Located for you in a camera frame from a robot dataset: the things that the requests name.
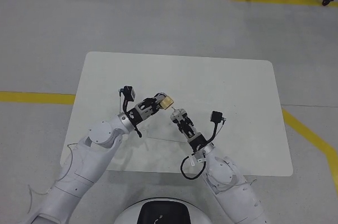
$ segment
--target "black cable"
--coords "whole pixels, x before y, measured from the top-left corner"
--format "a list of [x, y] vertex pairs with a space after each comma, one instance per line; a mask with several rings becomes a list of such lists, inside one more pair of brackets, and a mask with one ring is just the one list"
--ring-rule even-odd
[[184, 163], [185, 163], [185, 161], [186, 161], [188, 158], [189, 158], [188, 156], [185, 157], [185, 158], [183, 159], [183, 161], [181, 162], [180, 171], [181, 171], [182, 175], [184, 176], [184, 178], [186, 178], [186, 179], [188, 179], [188, 180], [194, 180], [194, 179], [197, 179], [197, 178], [203, 173], [203, 171], [205, 170], [205, 168], [206, 168], [206, 161], [203, 162], [203, 167], [202, 167], [201, 171], [200, 171], [196, 176], [194, 176], [193, 178], [190, 178], [189, 176], [186, 176], [186, 174], [185, 174], [184, 171], [182, 170], [182, 167], [184, 166]]
[[212, 140], [214, 140], [214, 138], [216, 137], [216, 131], [217, 131], [218, 125], [219, 125], [218, 123], [215, 123], [214, 132], [213, 132], [211, 138], [209, 140], [207, 140], [206, 145], [210, 144], [210, 142], [212, 142]]

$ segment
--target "white board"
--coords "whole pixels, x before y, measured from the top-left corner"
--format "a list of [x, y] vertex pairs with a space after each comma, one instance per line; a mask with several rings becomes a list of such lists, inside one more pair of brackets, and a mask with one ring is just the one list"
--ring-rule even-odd
[[[264, 60], [201, 58], [90, 52], [87, 54], [63, 146], [61, 164], [77, 142], [100, 120], [119, 113], [118, 89], [133, 86], [136, 101], [158, 92], [175, 108], [184, 108], [206, 139], [212, 135], [213, 110], [227, 121], [214, 140], [244, 175], [290, 176], [293, 173], [272, 64]], [[191, 153], [170, 121], [172, 109], [159, 111], [123, 142], [108, 170], [180, 172]], [[197, 172], [186, 169], [186, 172]]]

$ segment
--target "wire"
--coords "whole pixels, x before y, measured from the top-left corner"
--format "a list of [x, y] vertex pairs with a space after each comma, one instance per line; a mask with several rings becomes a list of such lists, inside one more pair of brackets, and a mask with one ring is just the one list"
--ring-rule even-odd
[[119, 93], [119, 113], [122, 112], [122, 95]]
[[28, 212], [27, 214], [30, 212], [30, 210], [32, 209], [32, 204], [33, 204], [33, 193], [37, 194], [37, 195], [46, 195], [50, 192], [50, 190], [54, 187], [54, 185], [56, 184], [56, 182], [58, 181], [61, 181], [63, 180], [69, 173], [70, 171], [70, 168], [72, 167], [72, 164], [73, 164], [73, 150], [71, 149], [70, 146], [74, 145], [76, 143], [71, 143], [71, 144], [67, 144], [67, 147], [69, 148], [70, 150], [70, 154], [71, 154], [71, 160], [70, 160], [70, 165], [69, 165], [69, 168], [67, 170], [67, 172], [63, 175], [63, 177], [57, 179], [54, 181], [54, 183], [52, 184], [52, 186], [50, 186], [50, 188], [47, 190], [47, 192], [45, 193], [39, 193], [37, 192], [36, 190], [34, 190], [29, 184], [28, 184], [28, 190], [29, 190], [29, 196], [30, 196], [30, 204], [29, 204], [29, 209], [28, 209]]
[[221, 125], [219, 131], [216, 133], [215, 137], [220, 133], [221, 129], [223, 128], [224, 124]]
[[73, 164], [73, 150], [69, 146], [72, 146], [74, 144], [76, 144], [76, 143], [67, 144], [67, 147], [70, 150], [70, 155], [72, 156], [72, 158], [70, 160], [70, 165], [69, 165], [69, 168], [68, 168], [67, 172], [61, 178], [59, 178], [58, 180], [55, 180], [56, 182], [58, 182], [60, 180], [63, 180], [67, 176], [67, 174], [69, 173], [70, 168], [72, 167], [72, 164]]
[[[225, 185], [230, 185], [230, 186], [242, 186], [242, 185], [245, 185], [245, 184], [249, 184], [250, 186], [253, 184], [253, 182], [255, 182], [257, 179], [254, 179], [254, 180], [252, 180], [251, 182], [245, 182], [245, 183], [241, 183], [241, 184], [225, 184]], [[225, 192], [225, 191], [227, 191], [227, 190], [218, 190], [217, 188], [216, 188], [216, 190], [217, 191], [219, 191], [219, 192]]]
[[188, 158], [189, 158], [189, 156], [185, 157], [185, 158], [182, 160], [182, 162], [181, 162], [181, 166], [180, 166], [181, 174], [184, 176], [184, 178], [186, 178], [186, 179], [188, 179], [188, 180], [194, 180], [194, 179], [197, 179], [197, 178], [203, 173], [203, 171], [205, 170], [205, 168], [206, 168], [206, 161], [203, 162], [203, 167], [202, 167], [201, 171], [200, 171], [196, 176], [190, 178], [189, 176], [186, 176], [186, 174], [185, 174], [184, 171], [183, 171], [183, 165], [184, 165], [185, 161], [186, 161]]

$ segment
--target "small object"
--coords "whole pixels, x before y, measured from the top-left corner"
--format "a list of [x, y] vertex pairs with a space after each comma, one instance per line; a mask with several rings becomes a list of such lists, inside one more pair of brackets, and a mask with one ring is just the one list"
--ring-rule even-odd
[[323, 1], [322, 1], [322, 5], [323, 5], [323, 6], [326, 6], [326, 5], [328, 5], [330, 2], [332, 2], [332, 0], [323, 0]]
[[223, 114], [221, 112], [213, 111], [211, 113], [211, 118], [210, 118], [211, 122], [214, 122], [215, 124], [219, 124], [221, 123], [222, 120], [223, 120]]
[[119, 94], [123, 93], [124, 97], [129, 102], [134, 102], [135, 100], [135, 91], [132, 86], [124, 86], [119, 90]]
[[190, 164], [191, 164], [191, 166], [195, 166], [195, 162], [193, 160], [193, 156], [189, 156], [189, 158], [190, 158]]
[[205, 158], [199, 158], [199, 159], [197, 160], [197, 162], [199, 162], [199, 163], [201, 163], [201, 162], [206, 162], [206, 159], [205, 159]]
[[170, 96], [165, 97], [161, 102], [160, 106], [166, 110], [174, 103], [173, 99], [170, 98]]

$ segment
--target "black panel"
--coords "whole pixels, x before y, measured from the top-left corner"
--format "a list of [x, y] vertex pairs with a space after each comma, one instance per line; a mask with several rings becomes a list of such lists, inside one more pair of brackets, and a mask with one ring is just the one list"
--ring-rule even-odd
[[180, 202], [153, 200], [140, 210], [137, 224], [191, 224], [187, 207]]
[[203, 148], [204, 146], [207, 145], [207, 140], [204, 138], [202, 134], [200, 134], [195, 139], [193, 139], [189, 144], [192, 148], [192, 151], [196, 153], [198, 146], [200, 146], [200, 148]]

